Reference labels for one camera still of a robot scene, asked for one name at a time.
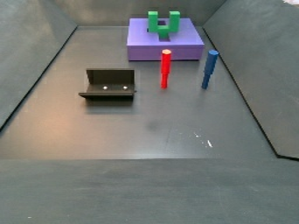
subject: gray wall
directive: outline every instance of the gray wall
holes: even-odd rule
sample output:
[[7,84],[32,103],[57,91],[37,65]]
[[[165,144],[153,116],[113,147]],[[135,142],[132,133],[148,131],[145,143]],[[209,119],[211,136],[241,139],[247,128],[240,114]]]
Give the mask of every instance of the gray wall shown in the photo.
[[79,25],[128,25],[129,18],[144,18],[149,10],[168,17],[181,12],[203,25],[227,0],[52,0]]
[[279,155],[299,158],[299,10],[228,0],[204,25]]
[[48,0],[0,0],[0,128],[76,24]]

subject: blue peg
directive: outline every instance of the blue peg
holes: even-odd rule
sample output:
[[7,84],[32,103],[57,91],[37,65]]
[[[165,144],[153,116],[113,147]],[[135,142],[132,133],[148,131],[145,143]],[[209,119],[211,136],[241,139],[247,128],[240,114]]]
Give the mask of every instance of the blue peg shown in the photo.
[[209,50],[208,58],[205,61],[205,67],[204,67],[204,77],[203,77],[203,82],[200,85],[203,89],[207,89],[209,85],[211,75],[216,65],[217,57],[219,57],[219,52],[215,50]]

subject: red cylinder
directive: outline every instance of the red cylinder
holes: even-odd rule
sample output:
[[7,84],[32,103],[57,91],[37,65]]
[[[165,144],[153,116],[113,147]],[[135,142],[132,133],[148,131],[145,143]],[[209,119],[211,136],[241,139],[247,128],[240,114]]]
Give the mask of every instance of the red cylinder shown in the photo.
[[167,88],[168,82],[168,74],[171,72],[171,59],[172,59],[172,51],[163,50],[163,58],[161,58],[161,88]]

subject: purple box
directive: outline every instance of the purple box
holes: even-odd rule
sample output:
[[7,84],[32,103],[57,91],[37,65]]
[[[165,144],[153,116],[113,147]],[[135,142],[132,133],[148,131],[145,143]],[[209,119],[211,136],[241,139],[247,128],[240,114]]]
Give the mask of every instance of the purple box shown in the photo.
[[179,32],[169,33],[169,41],[160,41],[157,33],[147,32],[147,18],[131,18],[125,45],[128,60],[160,60],[163,49],[172,51],[172,60],[199,60],[204,47],[188,18],[180,19]]

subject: black holder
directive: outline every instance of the black holder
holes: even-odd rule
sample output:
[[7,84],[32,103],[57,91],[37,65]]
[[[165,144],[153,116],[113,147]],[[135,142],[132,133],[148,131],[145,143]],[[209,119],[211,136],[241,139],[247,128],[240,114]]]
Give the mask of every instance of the black holder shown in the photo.
[[79,95],[87,99],[135,96],[133,69],[87,69],[88,90]]

